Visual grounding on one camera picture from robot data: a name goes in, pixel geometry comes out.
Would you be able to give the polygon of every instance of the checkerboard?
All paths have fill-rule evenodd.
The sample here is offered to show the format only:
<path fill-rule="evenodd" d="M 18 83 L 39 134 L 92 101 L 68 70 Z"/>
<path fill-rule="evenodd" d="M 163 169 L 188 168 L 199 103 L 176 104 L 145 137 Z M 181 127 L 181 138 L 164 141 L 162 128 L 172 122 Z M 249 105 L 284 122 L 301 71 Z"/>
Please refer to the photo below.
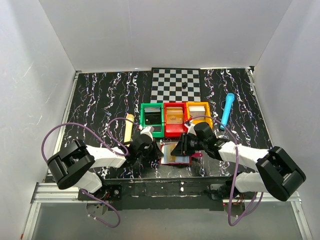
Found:
<path fill-rule="evenodd" d="M 199 70 L 153 69 L 151 103 L 171 102 L 201 102 Z"/>

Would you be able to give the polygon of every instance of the orange box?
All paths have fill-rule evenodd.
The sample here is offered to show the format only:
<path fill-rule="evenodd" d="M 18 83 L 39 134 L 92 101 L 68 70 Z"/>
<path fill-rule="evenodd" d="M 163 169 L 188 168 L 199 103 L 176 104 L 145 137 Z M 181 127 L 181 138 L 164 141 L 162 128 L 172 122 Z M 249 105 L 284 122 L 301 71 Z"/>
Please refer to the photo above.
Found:
<path fill-rule="evenodd" d="M 189 107 L 198 107 L 198 106 L 203 106 L 205 109 L 205 115 L 211 117 L 211 113 L 210 113 L 210 107 L 209 107 L 209 103 L 207 101 L 201 101 L 201 102 L 187 102 L 186 103 L 186 113 L 187 113 L 187 117 L 188 119 L 190 118 L 190 111 L 189 111 Z M 193 120 L 192 123 L 194 124 L 198 124 L 198 123 L 202 123 L 202 122 L 206 122 L 210 125 L 211 128 L 213 128 L 214 123 L 213 120 L 211 118 L 205 117 L 204 120 Z"/>

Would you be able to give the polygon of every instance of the white wall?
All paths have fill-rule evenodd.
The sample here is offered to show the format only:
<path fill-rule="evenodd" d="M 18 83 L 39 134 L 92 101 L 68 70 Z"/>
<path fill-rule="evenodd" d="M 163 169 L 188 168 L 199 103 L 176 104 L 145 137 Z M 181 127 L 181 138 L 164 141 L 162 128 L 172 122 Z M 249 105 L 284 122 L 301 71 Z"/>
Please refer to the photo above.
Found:
<path fill-rule="evenodd" d="M 314 239 L 320 239 L 320 2 L 293 0 L 254 73 L 273 144 L 306 174 L 299 188 Z"/>
<path fill-rule="evenodd" d="M 0 238 L 13 240 L 46 174 L 41 142 L 61 122 L 75 70 L 38 0 L 0 6 Z"/>
<path fill-rule="evenodd" d="M 292 0 L 39 0 L 74 68 L 256 65 Z"/>

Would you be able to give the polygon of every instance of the blue marker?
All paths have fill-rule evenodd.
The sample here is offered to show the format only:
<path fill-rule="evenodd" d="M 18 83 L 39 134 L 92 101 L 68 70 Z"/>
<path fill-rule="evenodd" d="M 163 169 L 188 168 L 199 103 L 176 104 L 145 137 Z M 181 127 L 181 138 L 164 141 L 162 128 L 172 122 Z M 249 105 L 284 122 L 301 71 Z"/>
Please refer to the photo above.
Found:
<path fill-rule="evenodd" d="M 227 126 L 232 103 L 235 100 L 235 95 L 233 93 L 228 93 L 228 95 L 225 97 L 225 106 L 224 106 L 224 111 L 221 119 L 221 123 Z M 221 130 L 225 130 L 225 127 L 220 125 Z"/>

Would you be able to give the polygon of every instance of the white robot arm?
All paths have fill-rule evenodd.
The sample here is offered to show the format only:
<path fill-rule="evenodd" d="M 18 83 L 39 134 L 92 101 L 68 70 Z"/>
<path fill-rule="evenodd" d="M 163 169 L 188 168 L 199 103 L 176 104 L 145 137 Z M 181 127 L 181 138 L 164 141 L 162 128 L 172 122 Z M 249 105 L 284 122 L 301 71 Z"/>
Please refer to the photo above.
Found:
<path fill-rule="evenodd" d="M 206 122 L 188 126 L 171 152 L 174 156 L 192 156 L 195 151 L 205 150 L 213 159 L 236 162 L 236 144 L 216 138 Z M 236 192 L 270 193 L 280 201 L 286 201 L 306 180 L 306 175 L 281 147 L 255 149 L 238 145 L 239 164 L 256 172 L 241 172 L 235 181 Z"/>
<path fill-rule="evenodd" d="M 95 193 L 102 187 L 98 175 L 90 172 L 91 168 L 120 168 L 133 165 L 139 157 L 159 159 L 163 156 L 152 137 L 154 128 L 144 128 L 133 141 L 126 143 L 129 154 L 120 156 L 121 149 L 93 147 L 85 145 L 82 140 L 74 140 L 65 149 L 49 158 L 47 165 L 51 170 L 59 189 L 72 186 Z"/>

